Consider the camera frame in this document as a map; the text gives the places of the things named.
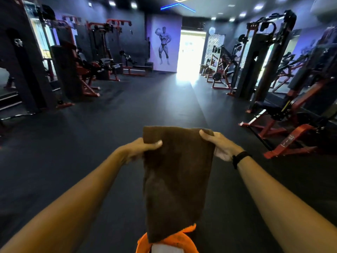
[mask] black rubber floor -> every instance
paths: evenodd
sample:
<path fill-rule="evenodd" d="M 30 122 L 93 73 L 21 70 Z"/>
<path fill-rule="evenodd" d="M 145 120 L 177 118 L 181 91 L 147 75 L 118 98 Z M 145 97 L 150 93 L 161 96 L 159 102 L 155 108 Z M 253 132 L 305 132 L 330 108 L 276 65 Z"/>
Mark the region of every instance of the black rubber floor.
<path fill-rule="evenodd" d="M 0 150 L 0 242 L 96 168 L 145 125 L 206 127 L 250 152 L 272 176 L 337 224 L 336 157 L 266 160 L 263 144 L 238 126 L 248 103 L 175 74 L 96 82 L 101 97 L 20 120 Z M 143 164 L 123 167 L 80 252 L 135 252 L 145 233 Z M 192 235 L 203 252 L 281 252 L 238 172 L 214 159 L 206 204 Z"/>

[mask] forearm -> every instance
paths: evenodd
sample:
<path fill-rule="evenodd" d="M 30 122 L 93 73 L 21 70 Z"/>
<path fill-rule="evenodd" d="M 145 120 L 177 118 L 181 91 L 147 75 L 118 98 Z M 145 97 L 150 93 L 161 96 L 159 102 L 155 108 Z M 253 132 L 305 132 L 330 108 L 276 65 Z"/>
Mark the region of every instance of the forearm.
<path fill-rule="evenodd" d="M 82 242 L 125 155 L 116 150 L 98 168 L 35 216 L 0 250 L 73 252 Z"/>
<path fill-rule="evenodd" d="M 238 167 L 261 216 L 285 252 L 337 252 L 335 226 L 252 158 L 244 158 Z"/>

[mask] bright doorway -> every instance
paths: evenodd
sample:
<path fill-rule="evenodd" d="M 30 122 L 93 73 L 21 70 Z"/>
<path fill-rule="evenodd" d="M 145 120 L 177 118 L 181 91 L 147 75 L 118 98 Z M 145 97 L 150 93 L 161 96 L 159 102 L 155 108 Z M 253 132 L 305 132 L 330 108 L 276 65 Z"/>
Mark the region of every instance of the bright doorway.
<path fill-rule="evenodd" d="M 181 30 L 177 77 L 179 80 L 197 80 L 206 33 Z"/>

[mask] fitness tracker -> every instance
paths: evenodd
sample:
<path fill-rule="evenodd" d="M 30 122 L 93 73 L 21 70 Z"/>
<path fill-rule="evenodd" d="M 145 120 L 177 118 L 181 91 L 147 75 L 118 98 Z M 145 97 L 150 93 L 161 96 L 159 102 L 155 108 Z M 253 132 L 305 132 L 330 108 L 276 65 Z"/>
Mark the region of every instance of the fitness tracker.
<path fill-rule="evenodd" d="M 237 170 L 237 169 L 238 169 L 238 164 L 239 164 L 239 162 L 240 162 L 243 158 L 245 158 L 245 157 L 247 157 L 247 156 L 252 157 L 249 153 L 247 153 L 247 152 L 245 152 L 245 151 L 239 153 L 237 156 L 233 155 L 233 165 L 234 165 L 234 169 Z"/>

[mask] dark ceiling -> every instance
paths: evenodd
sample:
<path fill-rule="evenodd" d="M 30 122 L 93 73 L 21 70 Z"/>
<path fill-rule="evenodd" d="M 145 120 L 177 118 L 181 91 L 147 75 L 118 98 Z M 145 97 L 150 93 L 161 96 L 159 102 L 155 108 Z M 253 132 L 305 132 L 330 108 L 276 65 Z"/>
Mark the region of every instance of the dark ceiling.
<path fill-rule="evenodd" d="M 191 12 L 188 9 L 176 6 L 169 8 L 165 11 L 161 11 L 160 8 L 167 5 L 177 3 L 175 0 L 114 0 L 117 3 L 117 7 L 125 6 L 126 3 L 136 1 L 139 9 L 149 13 L 175 13 L 187 17 L 204 17 L 211 18 L 217 17 L 220 20 L 228 20 L 231 17 L 238 19 L 241 12 L 247 12 L 247 17 L 255 16 L 259 12 L 263 13 L 266 10 L 272 10 L 281 5 L 277 0 L 186 0 L 182 4 L 195 10 Z M 254 11 L 254 7 L 263 3 L 264 7 L 259 12 Z"/>

